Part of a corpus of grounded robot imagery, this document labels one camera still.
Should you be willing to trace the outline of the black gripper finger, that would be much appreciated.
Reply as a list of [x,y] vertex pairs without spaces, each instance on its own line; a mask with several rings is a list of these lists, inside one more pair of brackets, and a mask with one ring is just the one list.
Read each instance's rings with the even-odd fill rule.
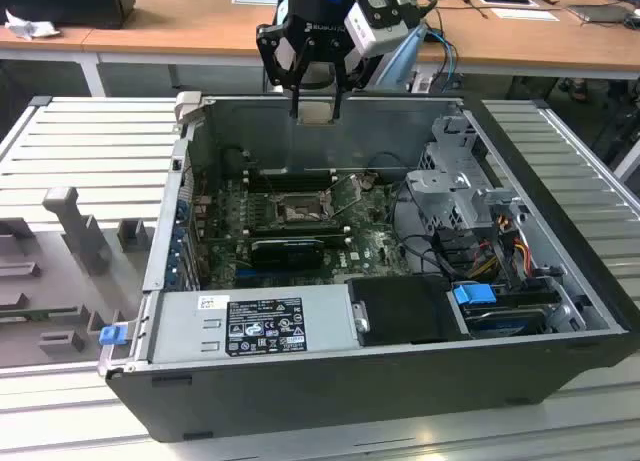
[[[277,49],[284,41],[294,52],[288,68],[284,68],[277,58]],[[314,39],[304,33],[300,23],[263,24],[256,29],[256,43],[271,84],[291,92],[290,116],[297,119],[302,79],[312,61]]]
[[361,85],[361,56],[348,33],[337,33],[331,41],[331,55],[335,75],[335,96],[331,121],[340,118],[344,96]]

